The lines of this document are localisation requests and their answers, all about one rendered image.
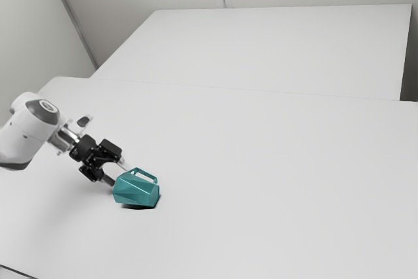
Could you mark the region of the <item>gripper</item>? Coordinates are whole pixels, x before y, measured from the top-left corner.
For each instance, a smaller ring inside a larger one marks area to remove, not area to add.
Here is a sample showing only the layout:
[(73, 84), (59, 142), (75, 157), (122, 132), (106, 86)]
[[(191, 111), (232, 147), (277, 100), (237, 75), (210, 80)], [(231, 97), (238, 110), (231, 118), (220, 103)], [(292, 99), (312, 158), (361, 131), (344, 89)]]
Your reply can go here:
[(86, 159), (93, 153), (94, 149), (98, 149), (99, 155), (96, 157), (96, 162), (99, 166), (103, 166), (106, 163), (115, 163), (125, 171), (131, 169), (130, 164), (123, 156), (122, 149), (110, 142), (107, 139), (103, 139), (97, 146), (95, 139), (89, 135), (84, 135), (78, 143), (74, 145), (69, 152), (69, 156), (80, 163), (79, 171), (91, 182), (102, 182), (110, 187), (113, 187), (115, 180), (109, 175), (105, 174), (102, 168), (96, 165), (91, 165)]

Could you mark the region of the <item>teal faceted mug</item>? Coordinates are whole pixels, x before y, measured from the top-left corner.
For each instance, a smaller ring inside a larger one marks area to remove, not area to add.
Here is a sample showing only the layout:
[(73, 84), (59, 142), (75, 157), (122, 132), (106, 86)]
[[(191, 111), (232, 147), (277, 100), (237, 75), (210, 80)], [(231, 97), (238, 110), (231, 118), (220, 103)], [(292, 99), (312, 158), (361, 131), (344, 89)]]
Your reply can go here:
[(135, 167), (117, 177), (112, 196), (119, 204), (153, 208), (160, 197), (158, 179)]

